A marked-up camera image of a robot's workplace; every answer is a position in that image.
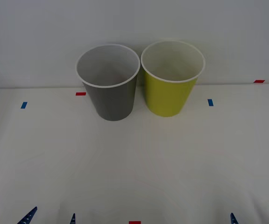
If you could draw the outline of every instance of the white cup rim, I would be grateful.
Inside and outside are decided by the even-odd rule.
[[[122,83],[118,83],[118,84],[115,84],[115,85],[94,85],[94,84],[92,84],[92,83],[89,83],[89,82],[85,81],[85,80],[79,75],[79,73],[78,73],[78,63],[79,63],[80,59],[82,58],[82,56],[85,55],[86,53],[88,53],[88,52],[91,51],[91,50],[94,50],[94,49],[99,48],[99,47],[104,47],[104,46],[119,46],[119,47],[123,47],[123,48],[126,48],[127,50],[129,50],[130,52],[132,52],[132,53],[135,55],[135,57],[138,59],[138,68],[137,68],[137,70],[135,71],[135,73],[134,73],[129,79],[125,80],[125,81],[122,82]],[[87,50],[87,51],[86,51],[85,53],[83,53],[80,57],[78,57],[78,60],[77,60],[77,62],[76,62],[76,64],[75,64],[75,70],[76,70],[76,72],[77,72],[77,76],[78,76],[78,78],[79,78],[83,83],[85,83],[85,84],[87,84],[87,85],[89,85],[89,86],[96,87],[96,88],[101,88],[101,89],[114,88],[114,87],[118,87],[118,86],[124,85],[125,83],[128,83],[130,80],[132,80],[132,79],[138,74],[138,72],[139,72],[139,70],[140,70],[140,67],[141,67],[141,61],[140,61],[140,58],[139,58],[139,56],[137,55],[137,53],[136,53],[134,50],[132,50],[131,48],[129,48],[129,47],[126,47],[126,46],[121,45],[121,44],[116,44],[116,43],[102,44],[102,45],[98,45],[98,46],[96,46],[96,47],[93,47],[93,48]]]
[[[146,52],[150,47],[152,47],[153,45],[156,45],[156,44],[158,44],[158,43],[162,43],[162,42],[178,42],[178,43],[186,44],[186,45],[192,47],[193,49],[195,49],[195,50],[201,55],[202,60],[203,60],[203,67],[202,67],[201,71],[200,71],[197,75],[195,75],[194,77],[189,78],[189,79],[186,79],[186,80],[181,80],[181,81],[171,81],[171,80],[167,80],[167,79],[159,78],[159,77],[153,75],[153,74],[152,74],[152,73],[145,67],[145,65],[144,65],[144,61],[143,61],[143,56],[144,56],[145,52]],[[166,83],[186,83],[186,82],[189,82],[189,81],[191,81],[191,80],[193,80],[193,79],[198,78],[198,77],[201,75],[201,73],[202,73],[202,72],[204,71],[204,69],[205,69],[206,61],[205,61],[205,57],[204,57],[204,55],[202,54],[202,52],[201,52],[198,48],[196,48],[194,45],[192,45],[192,44],[190,44],[190,43],[186,43],[186,42],[184,42],[184,41],[179,41],[179,40],[162,40],[162,41],[157,41],[157,42],[155,42],[155,43],[152,43],[152,44],[148,45],[148,47],[145,48],[145,50],[142,52],[142,55],[141,55],[141,64],[142,64],[142,67],[144,68],[144,70],[145,70],[149,75],[151,75],[153,78],[156,78],[156,79],[158,79],[158,80],[164,81],[164,82],[166,82]]]

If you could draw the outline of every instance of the table surface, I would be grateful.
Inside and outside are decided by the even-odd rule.
[[[269,84],[197,85],[171,118],[137,88],[115,122],[78,91],[0,89],[0,224],[269,224]]]

